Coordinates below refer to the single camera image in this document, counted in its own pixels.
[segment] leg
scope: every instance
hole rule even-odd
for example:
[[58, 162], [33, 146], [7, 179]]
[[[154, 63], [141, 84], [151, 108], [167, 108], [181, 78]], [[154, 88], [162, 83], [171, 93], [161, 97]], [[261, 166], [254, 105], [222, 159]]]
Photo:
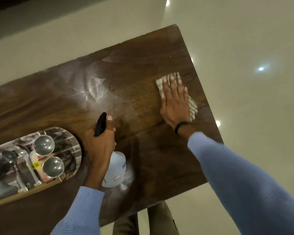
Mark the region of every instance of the leg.
[[115, 221], [112, 235], [139, 235], [137, 213]]
[[165, 201], [147, 210], [150, 235], [179, 235], [171, 211]]

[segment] glossy floor tile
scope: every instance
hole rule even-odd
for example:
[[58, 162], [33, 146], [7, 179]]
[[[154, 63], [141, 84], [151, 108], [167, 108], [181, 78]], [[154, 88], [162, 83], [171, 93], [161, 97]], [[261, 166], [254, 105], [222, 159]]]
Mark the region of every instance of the glossy floor tile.
[[[170, 24], [225, 144], [294, 196], [294, 0], [31, 0], [0, 12], [0, 84]], [[181, 234], [239, 234], [209, 184], [167, 203]]]

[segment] blue sweater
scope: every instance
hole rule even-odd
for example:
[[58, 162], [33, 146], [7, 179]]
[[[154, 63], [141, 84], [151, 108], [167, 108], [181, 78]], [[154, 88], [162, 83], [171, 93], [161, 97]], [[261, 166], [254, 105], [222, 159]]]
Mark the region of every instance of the blue sweater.
[[[241, 234], [294, 234], [294, 198], [264, 170], [203, 133], [194, 133], [188, 148]], [[99, 235], [103, 196], [81, 186], [51, 234]]]

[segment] red bordered label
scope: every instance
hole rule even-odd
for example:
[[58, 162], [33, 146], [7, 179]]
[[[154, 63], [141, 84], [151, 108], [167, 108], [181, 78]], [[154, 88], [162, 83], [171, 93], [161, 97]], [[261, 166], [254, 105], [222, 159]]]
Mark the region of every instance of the red bordered label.
[[117, 177], [113, 178], [113, 180], [117, 180], [121, 177], [121, 174], [119, 174]]

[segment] dark furniture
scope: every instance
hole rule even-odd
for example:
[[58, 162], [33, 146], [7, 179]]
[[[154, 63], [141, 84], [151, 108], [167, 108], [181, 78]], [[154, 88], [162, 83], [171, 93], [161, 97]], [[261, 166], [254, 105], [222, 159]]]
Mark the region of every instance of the dark furniture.
[[[116, 151], [135, 177], [106, 192], [100, 225], [206, 183], [186, 142], [165, 124], [155, 80], [179, 72], [198, 105], [193, 125], [222, 142], [181, 32], [172, 25], [0, 86], [0, 144], [51, 126], [83, 142], [103, 111], [115, 119]], [[0, 234], [49, 234], [87, 173], [0, 206]]]

